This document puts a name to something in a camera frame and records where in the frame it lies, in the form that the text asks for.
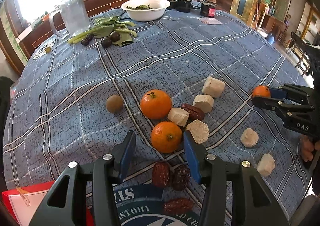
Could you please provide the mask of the person's right hand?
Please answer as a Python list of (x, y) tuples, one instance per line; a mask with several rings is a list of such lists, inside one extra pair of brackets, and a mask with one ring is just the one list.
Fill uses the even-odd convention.
[(313, 152), (315, 150), (319, 151), (319, 141), (316, 143), (312, 142), (312, 138), (306, 135), (300, 137), (301, 141), (301, 156), (304, 162), (313, 160)]

